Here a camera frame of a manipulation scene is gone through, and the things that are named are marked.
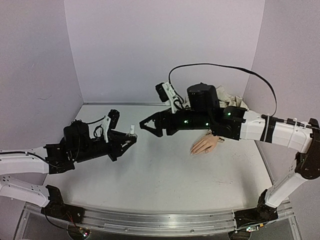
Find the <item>clear nail polish bottle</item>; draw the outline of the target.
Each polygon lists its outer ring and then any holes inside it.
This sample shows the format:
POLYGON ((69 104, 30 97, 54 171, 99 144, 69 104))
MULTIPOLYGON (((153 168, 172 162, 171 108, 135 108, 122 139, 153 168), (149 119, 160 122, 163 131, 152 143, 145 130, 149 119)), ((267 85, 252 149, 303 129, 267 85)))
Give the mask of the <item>clear nail polish bottle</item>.
POLYGON ((134 133, 134 134, 127 133, 126 136, 127 136, 127 137, 130 137, 130 138, 137 138, 137 137, 138 137, 138 135, 135 134, 135 133, 134 133))

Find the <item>white nail polish cap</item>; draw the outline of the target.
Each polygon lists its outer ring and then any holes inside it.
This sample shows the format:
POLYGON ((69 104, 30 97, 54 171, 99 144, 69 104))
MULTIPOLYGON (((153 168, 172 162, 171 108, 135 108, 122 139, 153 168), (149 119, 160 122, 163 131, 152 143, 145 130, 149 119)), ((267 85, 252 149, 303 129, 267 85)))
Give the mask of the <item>white nail polish cap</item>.
POLYGON ((131 124, 131 125, 130 125, 129 134, 130 134, 130 135, 134 135, 134 134, 135 134, 135 125, 134 125, 134 124, 131 124))

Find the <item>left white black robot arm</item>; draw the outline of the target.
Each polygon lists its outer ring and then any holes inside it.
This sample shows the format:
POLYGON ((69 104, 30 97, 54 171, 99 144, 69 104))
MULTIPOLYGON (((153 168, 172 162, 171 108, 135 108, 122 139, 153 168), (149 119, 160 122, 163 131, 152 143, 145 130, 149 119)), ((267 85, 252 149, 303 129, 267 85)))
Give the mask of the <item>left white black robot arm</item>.
POLYGON ((62 174, 75 169, 78 163, 107 156, 117 161, 137 142, 135 126, 128 133, 116 131, 110 118, 96 126, 93 137, 89 124, 75 120, 63 129, 60 143, 42 149, 0 152, 0 195, 35 204, 56 218, 64 218, 68 207, 60 189, 52 185, 36 185, 13 178, 18 174, 62 174))

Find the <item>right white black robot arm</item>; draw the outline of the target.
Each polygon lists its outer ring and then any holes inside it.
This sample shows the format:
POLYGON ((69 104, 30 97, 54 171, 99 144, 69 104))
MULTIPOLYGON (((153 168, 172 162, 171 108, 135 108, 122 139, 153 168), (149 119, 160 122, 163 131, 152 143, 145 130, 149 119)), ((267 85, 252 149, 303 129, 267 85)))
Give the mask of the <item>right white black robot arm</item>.
POLYGON ((170 108, 142 120, 140 128, 157 137, 182 130, 210 130, 213 135, 231 140, 255 140, 297 151, 283 178, 264 190, 254 208, 234 213, 235 229, 252 232, 278 218, 278 206, 299 186, 320 176, 320 126, 308 122, 259 114, 243 107, 220 105, 213 85, 199 83, 187 89, 188 104, 179 107, 179 97, 168 82, 156 86, 162 102, 170 108))

